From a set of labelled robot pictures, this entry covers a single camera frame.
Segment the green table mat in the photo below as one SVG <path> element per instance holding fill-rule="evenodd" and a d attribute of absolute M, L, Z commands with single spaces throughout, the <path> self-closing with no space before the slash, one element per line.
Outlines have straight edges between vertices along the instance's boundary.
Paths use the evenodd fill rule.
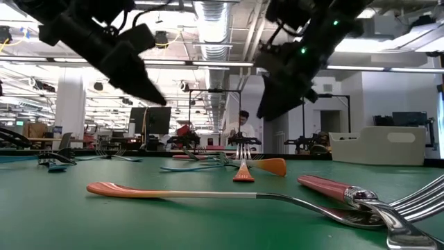
<path fill-rule="evenodd" d="M 232 167 L 186 172 L 187 162 L 92 160 L 50 173 L 34 160 L 0 164 L 0 250 L 385 250 L 386 232 L 337 224 L 282 201 L 115 199 L 86 187 L 109 181 L 146 190 L 272 192 L 335 208 L 301 186 L 310 174 L 358 185 L 390 202 L 444 174 L 442 168 L 290 160 L 287 175 L 253 169 L 252 183 Z"/>

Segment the orange-handled fork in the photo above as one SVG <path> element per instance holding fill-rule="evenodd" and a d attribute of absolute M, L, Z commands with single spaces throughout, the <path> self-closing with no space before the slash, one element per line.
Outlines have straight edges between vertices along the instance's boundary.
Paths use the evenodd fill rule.
<path fill-rule="evenodd" d="M 226 154 L 223 152 L 219 152 L 219 155 L 226 156 Z M 283 158 L 269 158 L 269 159 L 262 158 L 261 160 L 251 160 L 251 159 L 247 161 L 248 170 L 250 167 L 253 167 L 253 168 L 258 168 L 258 169 L 264 170 L 266 172 L 270 172 L 270 173 L 275 174 L 277 176 L 285 176 L 287 174 L 287 165 L 286 165 L 286 161 Z M 234 158 L 234 161 L 228 159 L 228 160 L 222 160 L 220 162 L 222 164 L 223 163 L 225 163 L 225 164 L 226 163 L 228 163 L 228 164 L 234 163 L 234 164 L 240 165 L 239 161 L 236 160 L 235 158 Z"/>
<path fill-rule="evenodd" d="M 204 192 L 175 190 L 138 190 L 110 182 L 95 182 L 87 186 L 87 191 L 107 197 L 154 199 L 154 198 L 215 198 L 215 199 L 266 199 L 291 203 L 330 219 L 364 229 L 384 226 L 382 218 L 368 208 L 339 209 L 317 206 L 308 201 L 284 194 L 263 192 Z M 408 222 L 419 222 L 444 212 L 444 175 L 416 192 L 390 203 Z"/>
<path fill-rule="evenodd" d="M 247 161 L 251 159 L 250 149 L 247 144 L 239 144 L 236 152 L 236 160 L 239 161 L 239 169 L 233 177 L 234 182 L 254 182 L 255 179 L 251 176 Z"/>

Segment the gray chair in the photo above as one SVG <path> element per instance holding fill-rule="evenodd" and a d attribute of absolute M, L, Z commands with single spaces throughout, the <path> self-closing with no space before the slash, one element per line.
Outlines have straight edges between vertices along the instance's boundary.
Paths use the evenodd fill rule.
<path fill-rule="evenodd" d="M 70 145 L 71 145 L 71 135 L 72 135 L 72 132 L 64 133 L 62 135 L 62 138 L 61 138 L 61 141 L 60 141 L 60 144 L 59 144 L 59 147 L 58 147 L 59 150 L 66 149 L 66 148 L 70 147 Z"/>

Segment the gray door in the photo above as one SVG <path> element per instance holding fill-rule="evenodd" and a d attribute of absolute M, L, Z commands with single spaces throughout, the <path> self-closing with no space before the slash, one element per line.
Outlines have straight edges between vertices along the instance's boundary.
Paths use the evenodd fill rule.
<path fill-rule="evenodd" d="M 321 110 L 320 119 L 322 132 L 341 132 L 341 112 L 339 110 Z"/>
<path fill-rule="evenodd" d="M 287 154 L 284 142 L 288 139 L 289 118 L 284 114 L 271 122 L 264 122 L 263 152 L 267 154 Z"/>

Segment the silver air duct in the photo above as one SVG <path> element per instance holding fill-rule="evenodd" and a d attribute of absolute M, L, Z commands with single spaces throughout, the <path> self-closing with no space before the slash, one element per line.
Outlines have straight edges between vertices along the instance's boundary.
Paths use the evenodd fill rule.
<path fill-rule="evenodd" d="M 197 14 L 199 41 L 203 60 L 226 61 L 230 22 L 230 4 L 220 1 L 196 1 L 194 9 Z"/>

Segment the long ceiling light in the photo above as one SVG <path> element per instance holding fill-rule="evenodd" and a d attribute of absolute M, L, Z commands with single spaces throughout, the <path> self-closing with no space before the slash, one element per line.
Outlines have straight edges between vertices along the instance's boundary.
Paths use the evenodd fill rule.
<path fill-rule="evenodd" d="M 345 66 L 328 65 L 326 70 L 354 71 L 354 72 L 390 72 L 412 74 L 444 74 L 444 68 L 420 68 L 420 67 L 374 67 L 374 66 Z"/>
<path fill-rule="evenodd" d="M 253 67 L 252 62 L 192 61 L 192 60 L 144 60 L 145 65 Z"/>

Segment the person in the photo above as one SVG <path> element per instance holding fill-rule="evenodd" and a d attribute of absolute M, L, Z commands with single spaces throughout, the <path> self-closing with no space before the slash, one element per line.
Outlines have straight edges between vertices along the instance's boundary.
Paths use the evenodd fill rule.
<path fill-rule="evenodd" d="M 232 123 L 229 123 L 222 133 L 222 136 L 228 146 L 237 149 L 238 144 L 232 140 L 233 137 L 241 135 L 245 138 L 255 138 L 255 129 L 248 123 L 249 112 L 246 110 L 239 111 L 239 118 Z"/>

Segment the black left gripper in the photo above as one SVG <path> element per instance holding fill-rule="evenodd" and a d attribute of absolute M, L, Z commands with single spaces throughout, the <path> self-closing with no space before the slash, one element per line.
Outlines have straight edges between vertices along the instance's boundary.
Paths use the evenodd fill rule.
<path fill-rule="evenodd" d="M 110 83 L 134 97 L 165 106 L 162 93 L 149 79 L 145 64 L 131 43 L 119 41 L 114 31 L 106 30 L 92 20 L 76 19 L 62 12 L 39 26 L 39 39 L 51 46 L 59 42 L 101 73 Z"/>

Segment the black curved tube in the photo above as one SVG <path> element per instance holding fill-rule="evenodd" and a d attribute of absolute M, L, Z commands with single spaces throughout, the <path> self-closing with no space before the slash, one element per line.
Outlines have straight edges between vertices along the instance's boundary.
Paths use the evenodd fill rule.
<path fill-rule="evenodd" d="M 0 138 L 5 140 L 6 142 L 15 144 L 18 147 L 32 147 L 32 142 L 27 137 L 6 128 L 0 127 Z"/>

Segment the cardboard box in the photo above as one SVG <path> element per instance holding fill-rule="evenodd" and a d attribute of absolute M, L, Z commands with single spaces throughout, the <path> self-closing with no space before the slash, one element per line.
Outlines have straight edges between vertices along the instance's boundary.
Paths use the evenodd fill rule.
<path fill-rule="evenodd" d="M 48 131 L 48 126 L 40 122 L 27 122 L 23 127 L 23 136 L 27 138 L 43 138 Z"/>

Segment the white plastic bin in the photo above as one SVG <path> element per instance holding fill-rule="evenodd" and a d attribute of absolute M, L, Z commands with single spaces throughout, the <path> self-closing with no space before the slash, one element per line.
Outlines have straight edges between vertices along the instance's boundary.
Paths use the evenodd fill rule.
<path fill-rule="evenodd" d="M 330 133 L 332 159 L 362 165 L 420 166 L 426 130 L 421 127 L 367 126 L 358 133 Z"/>

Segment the black ceiling lamp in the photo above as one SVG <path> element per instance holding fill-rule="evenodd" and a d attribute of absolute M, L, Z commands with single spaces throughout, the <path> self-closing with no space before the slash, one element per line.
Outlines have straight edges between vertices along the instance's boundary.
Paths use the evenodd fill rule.
<path fill-rule="evenodd" d="M 155 46 L 158 49 L 165 49 L 169 45 L 169 40 L 166 31 L 156 31 L 155 32 Z"/>

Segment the pink-handled fork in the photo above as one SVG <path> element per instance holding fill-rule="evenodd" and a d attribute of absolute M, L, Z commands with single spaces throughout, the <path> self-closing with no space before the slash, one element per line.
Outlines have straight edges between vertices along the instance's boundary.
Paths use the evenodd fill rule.
<path fill-rule="evenodd" d="M 388 229 L 386 245 L 390 250 L 444 250 L 444 241 L 413 225 L 444 211 L 444 174 L 391 203 L 379 200 L 371 190 L 326 178 L 306 175 L 298 177 L 298 182 L 359 210 L 372 210 Z"/>
<path fill-rule="evenodd" d="M 174 155 L 173 159 L 176 160 L 215 160 L 215 161 L 222 161 L 222 160 L 228 160 L 228 157 L 225 155 L 219 155 L 219 154 L 210 154 L 210 155 Z"/>

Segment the white column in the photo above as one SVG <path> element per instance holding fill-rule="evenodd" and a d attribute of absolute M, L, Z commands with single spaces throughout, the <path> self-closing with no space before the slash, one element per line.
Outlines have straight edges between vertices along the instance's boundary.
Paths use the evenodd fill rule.
<path fill-rule="evenodd" d="M 71 133 L 83 139 L 85 125 L 87 81 L 81 68 L 62 68 L 59 74 L 55 126 L 62 127 L 62 134 Z"/>

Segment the black station frame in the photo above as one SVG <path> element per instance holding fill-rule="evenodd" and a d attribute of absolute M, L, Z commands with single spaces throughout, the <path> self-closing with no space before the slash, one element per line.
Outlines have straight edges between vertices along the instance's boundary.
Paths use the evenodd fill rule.
<path fill-rule="evenodd" d="M 351 101 L 349 95 L 319 94 L 315 103 L 305 101 L 302 105 L 302 135 L 310 138 L 313 133 L 321 132 L 321 110 L 339 110 L 341 112 L 341 132 L 351 133 Z"/>
<path fill-rule="evenodd" d="M 191 131 L 191 95 L 193 91 L 197 91 L 197 92 L 209 92 L 212 94 L 220 94 L 220 93 L 229 93 L 229 92 L 234 92 L 237 93 L 239 96 L 239 110 L 241 110 L 241 90 L 224 90 L 224 89 L 220 89 L 220 88 L 210 88 L 210 89 L 190 89 L 189 90 L 189 96 L 188 96 L 188 101 L 189 101 L 189 111 L 188 111 L 188 132 Z"/>

